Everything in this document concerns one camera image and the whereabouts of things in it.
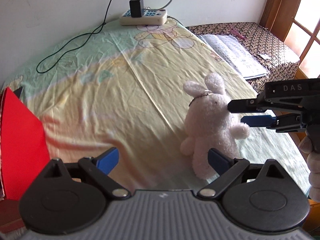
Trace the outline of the person's right hand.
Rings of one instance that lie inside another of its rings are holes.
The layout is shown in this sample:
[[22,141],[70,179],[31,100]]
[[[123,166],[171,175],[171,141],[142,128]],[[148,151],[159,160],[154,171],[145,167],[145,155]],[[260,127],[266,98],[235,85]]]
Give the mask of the person's right hand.
[[307,154],[306,163],[310,170],[309,183],[311,185],[309,191],[309,197],[319,202],[319,153],[316,153],[313,149],[313,143],[311,139],[306,136],[298,145],[298,148],[305,154]]

